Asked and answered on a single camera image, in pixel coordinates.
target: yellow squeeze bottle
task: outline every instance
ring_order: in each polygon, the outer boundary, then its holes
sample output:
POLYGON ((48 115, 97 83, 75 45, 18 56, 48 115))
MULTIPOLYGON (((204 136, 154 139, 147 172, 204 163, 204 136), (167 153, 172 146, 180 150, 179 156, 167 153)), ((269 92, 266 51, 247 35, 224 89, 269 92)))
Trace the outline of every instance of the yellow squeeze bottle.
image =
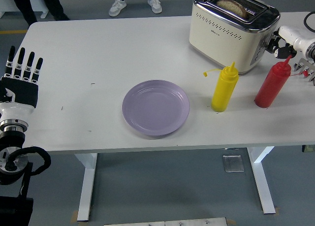
POLYGON ((215 92, 212 97, 211 107, 216 112, 223 112, 230 101, 235 85, 238 81, 238 70, 231 66, 223 68, 220 72, 215 92))

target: black cable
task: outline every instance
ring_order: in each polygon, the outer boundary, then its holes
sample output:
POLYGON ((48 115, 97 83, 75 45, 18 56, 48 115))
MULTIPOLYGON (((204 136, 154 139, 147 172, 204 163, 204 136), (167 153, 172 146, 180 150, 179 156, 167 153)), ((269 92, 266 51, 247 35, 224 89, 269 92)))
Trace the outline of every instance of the black cable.
POLYGON ((306 17, 304 18, 304 25, 305 25, 305 27, 306 27, 308 30, 310 30, 311 32, 315 32, 315 30, 314 30, 313 28, 311 28, 311 27, 307 24, 307 22, 306 22, 306 20, 308 19, 308 17, 310 17, 312 14, 315 14, 315 11, 310 12, 308 15, 306 15, 306 17))
POLYGON ((48 154, 48 152, 45 151, 44 149, 40 148, 40 147, 31 146, 31 147, 27 147, 27 148, 21 148, 19 150, 12 152, 8 156, 8 159, 7 159, 7 162, 5 165, 5 169, 8 169, 8 170, 13 169, 14 170, 15 159, 20 155, 25 155, 28 153, 38 153, 44 159, 44 164, 42 166, 40 166, 37 170, 32 172, 31 176, 40 174, 41 172, 43 172, 44 170, 46 170, 50 166, 51 158, 50 158, 50 155, 48 154))

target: tabletop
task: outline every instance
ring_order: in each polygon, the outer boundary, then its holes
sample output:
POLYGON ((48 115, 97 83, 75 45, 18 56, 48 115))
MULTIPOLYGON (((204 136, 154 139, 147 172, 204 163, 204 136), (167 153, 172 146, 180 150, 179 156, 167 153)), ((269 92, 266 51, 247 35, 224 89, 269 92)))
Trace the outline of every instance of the tabletop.
MULTIPOLYGON (((306 15, 281 13, 278 25, 301 27, 306 15)), ((44 62, 24 146, 101 153, 315 144, 313 83, 292 76, 269 108, 255 105, 269 69, 282 61, 268 52, 240 76, 228 108, 213 111, 219 72, 203 72, 218 65, 190 45, 190 21, 183 16, 33 24, 21 47, 44 62), (181 87, 190 112, 178 130, 153 137, 126 123, 122 102, 132 87, 156 79, 181 87)))

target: bottle cap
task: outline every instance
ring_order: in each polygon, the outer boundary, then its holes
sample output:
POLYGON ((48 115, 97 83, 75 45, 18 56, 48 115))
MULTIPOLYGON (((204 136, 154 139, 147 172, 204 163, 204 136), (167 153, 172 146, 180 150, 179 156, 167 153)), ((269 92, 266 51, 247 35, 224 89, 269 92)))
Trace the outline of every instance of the bottle cap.
POLYGON ((222 76, 225 79, 233 80, 238 77, 238 70, 234 67, 235 62, 232 63, 231 66, 226 66, 222 70, 222 76))
POLYGON ((287 57, 284 62, 278 62, 275 64, 276 71, 278 75, 290 75, 291 74, 291 66, 288 64, 289 60, 292 58, 291 55, 287 57))

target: yellow floor marking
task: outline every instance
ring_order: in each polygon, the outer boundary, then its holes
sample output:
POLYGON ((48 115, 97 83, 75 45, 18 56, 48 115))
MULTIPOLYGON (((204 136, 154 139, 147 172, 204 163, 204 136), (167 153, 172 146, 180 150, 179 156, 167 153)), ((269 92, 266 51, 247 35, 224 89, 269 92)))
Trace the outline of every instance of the yellow floor marking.
POLYGON ((25 34, 28 30, 0 31, 0 34, 25 34))

